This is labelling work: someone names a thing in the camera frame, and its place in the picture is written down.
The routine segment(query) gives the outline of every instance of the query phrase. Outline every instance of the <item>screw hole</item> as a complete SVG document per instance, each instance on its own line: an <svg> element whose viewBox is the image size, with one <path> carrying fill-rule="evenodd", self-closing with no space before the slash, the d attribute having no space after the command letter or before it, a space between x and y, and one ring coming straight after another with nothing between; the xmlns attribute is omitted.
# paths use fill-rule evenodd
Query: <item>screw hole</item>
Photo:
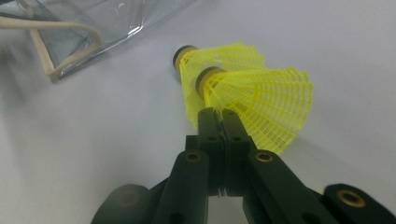
<svg viewBox="0 0 396 224"><path fill-rule="evenodd" d="M198 153L195 153L195 152L191 152L191 153L186 155L186 160L187 161L194 162L194 161L199 161L200 159L201 159L201 155L198 154Z"/></svg>
<svg viewBox="0 0 396 224"><path fill-rule="evenodd" d="M320 219L312 213L303 213L301 218L306 224L321 224Z"/></svg>
<svg viewBox="0 0 396 224"><path fill-rule="evenodd" d="M262 162L269 162L272 161L274 158L265 152L259 152L256 154L256 160L262 161Z"/></svg>
<svg viewBox="0 0 396 224"><path fill-rule="evenodd" d="M366 206L366 201L352 190L341 189L337 191L338 198L349 206L362 208Z"/></svg>
<svg viewBox="0 0 396 224"><path fill-rule="evenodd" d="M180 213L174 213L169 216L169 224L185 224L186 217Z"/></svg>

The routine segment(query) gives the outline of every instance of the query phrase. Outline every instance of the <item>white table surface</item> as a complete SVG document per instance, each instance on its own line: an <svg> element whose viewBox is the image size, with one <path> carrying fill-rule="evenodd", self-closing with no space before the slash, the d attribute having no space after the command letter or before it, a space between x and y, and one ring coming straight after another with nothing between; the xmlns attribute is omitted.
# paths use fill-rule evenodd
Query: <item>white table surface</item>
<svg viewBox="0 0 396 224"><path fill-rule="evenodd" d="M116 187L168 177L185 135L169 63L180 43L244 42L315 84L308 121L281 156L310 188L346 183L396 213L396 2L198 0L51 83L23 31L0 31L0 223L90 223ZM209 224L247 223L211 198Z"/></svg>

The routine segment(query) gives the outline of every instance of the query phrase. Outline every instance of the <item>clear plastic bag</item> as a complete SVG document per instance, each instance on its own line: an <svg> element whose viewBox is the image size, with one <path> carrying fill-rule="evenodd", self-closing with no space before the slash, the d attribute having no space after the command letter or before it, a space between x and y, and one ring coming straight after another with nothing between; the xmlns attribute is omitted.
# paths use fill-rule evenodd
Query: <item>clear plastic bag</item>
<svg viewBox="0 0 396 224"><path fill-rule="evenodd" d="M0 0L0 29L30 31L45 73L60 78L195 0Z"/></svg>

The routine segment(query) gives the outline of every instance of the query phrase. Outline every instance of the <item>shuttlecock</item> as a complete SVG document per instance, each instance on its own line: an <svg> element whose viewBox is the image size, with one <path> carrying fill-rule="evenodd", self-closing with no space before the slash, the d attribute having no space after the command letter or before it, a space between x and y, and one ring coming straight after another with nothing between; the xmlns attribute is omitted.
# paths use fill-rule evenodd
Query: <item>shuttlecock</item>
<svg viewBox="0 0 396 224"><path fill-rule="evenodd" d="M312 104L307 73L268 69L254 47L241 44L183 50L174 65L194 127L200 110L213 107L221 118L227 108L238 114L257 148L280 154L294 140Z"/></svg>

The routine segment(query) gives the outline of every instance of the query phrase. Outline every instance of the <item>white cable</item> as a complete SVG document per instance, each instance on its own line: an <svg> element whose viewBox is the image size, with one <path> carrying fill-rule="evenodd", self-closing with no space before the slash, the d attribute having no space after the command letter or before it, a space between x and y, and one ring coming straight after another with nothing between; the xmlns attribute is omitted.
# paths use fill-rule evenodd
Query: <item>white cable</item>
<svg viewBox="0 0 396 224"><path fill-rule="evenodd" d="M30 30L30 35L35 44L38 56L40 57L41 63L44 68L44 72L47 76L51 78L59 78L61 76L62 70L75 62L78 62L92 53L96 52L102 46L102 38L99 32L90 26L68 22L68 21L29 21L20 19L11 19L6 17L0 17L0 29L23 29ZM81 29L89 32L93 36L93 43L87 48L75 52L66 59L64 59L58 66L54 66L52 59L50 58L49 52L46 45L44 44L39 30L48 29Z"/></svg>

